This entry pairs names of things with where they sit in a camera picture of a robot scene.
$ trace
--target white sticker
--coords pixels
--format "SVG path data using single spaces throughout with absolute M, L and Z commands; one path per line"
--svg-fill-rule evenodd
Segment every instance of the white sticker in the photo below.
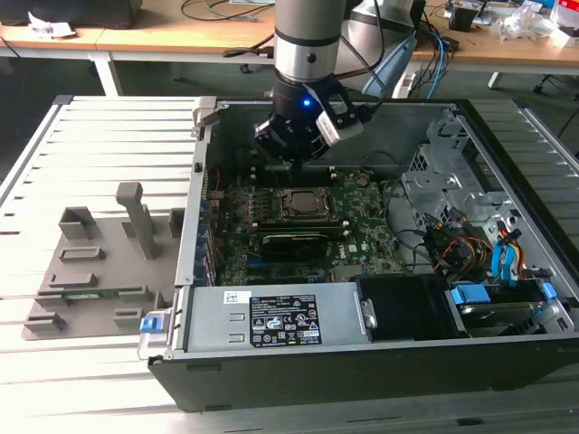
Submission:
M 249 304 L 252 297 L 251 291 L 225 291 L 223 293 L 223 304 L 234 305 L 237 303 Z

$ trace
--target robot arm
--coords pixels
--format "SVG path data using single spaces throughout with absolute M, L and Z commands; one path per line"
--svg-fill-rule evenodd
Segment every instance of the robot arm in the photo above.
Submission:
M 412 4 L 410 0 L 385 1 L 396 2 L 394 9 L 397 12 L 400 12 L 398 4 Z M 378 3 L 383 4 L 381 9 L 385 13 L 393 8 L 392 5 L 384 6 L 384 0 Z M 351 63 L 350 57 L 340 55 L 343 64 L 337 65 L 338 51 L 347 50 L 340 47 L 343 33 L 349 33 L 352 43 L 358 45 L 361 52 L 372 49 L 377 59 L 384 57 L 376 15 L 368 12 L 368 4 L 374 8 L 375 0 L 366 0 L 355 10 L 353 15 L 359 16 L 360 25 L 352 31 L 348 27 L 343 29 L 346 0 L 276 1 L 273 111 L 270 118 L 256 128 L 258 143 L 271 155 L 299 165 L 319 158 L 334 144 L 363 131 L 362 124 L 370 120 L 371 110 L 367 106 L 354 106 L 335 70 L 337 67 L 346 69 Z M 410 23 L 408 27 L 412 30 L 408 10 L 402 27 Z M 402 71 L 409 60 L 410 57 L 403 63 Z M 355 69 L 361 67 L 363 65 L 358 63 Z

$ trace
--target circuit board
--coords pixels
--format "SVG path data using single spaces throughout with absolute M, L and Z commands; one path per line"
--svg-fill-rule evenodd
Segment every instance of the circuit board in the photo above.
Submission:
M 336 171 L 332 179 L 322 187 L 225 186 L 214 216 L 216 283 L 340 282 L 402 272 L 378 183 L 359 170 Z M 279 247 L 270 246 L 274 241 Z

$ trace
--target power supply label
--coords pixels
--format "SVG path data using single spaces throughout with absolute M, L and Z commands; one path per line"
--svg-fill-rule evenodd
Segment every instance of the power supply label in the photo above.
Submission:
M 251 297 L 250 321 L 256 348 L 322 343 L 316 296 Z

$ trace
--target floor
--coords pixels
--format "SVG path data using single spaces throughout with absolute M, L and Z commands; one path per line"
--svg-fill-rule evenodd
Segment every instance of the floor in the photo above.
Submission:
M 14 74 L 0 76 L 0 181 L 57 95 L 102 95 L 99 79 L 92 75 L 87 61 L 16 59 Z M 125 95 L 195 96 L 218 95 L 255 98 L 272 84 L 272 67 L 251 66 L 242 75 L 237 65 L 186 64 L 184 79 L 171 79 L 168 63 L 119 62 L 117 65 Z M 488 73 L 450 71 L 434 94 L 442 99 L 516 99 L 528 103 L 555 132 L 579 107 L 574 101 L 579 80 L 557 77 L 547 82 L 541 95 L 532 89 L 536 75 L 506 75 L 500 89 L 487 87 Z M 419 97 L 425 98 L 428 89 Z M 579 117 L 565 131 L 563 141 L 579 151 Z

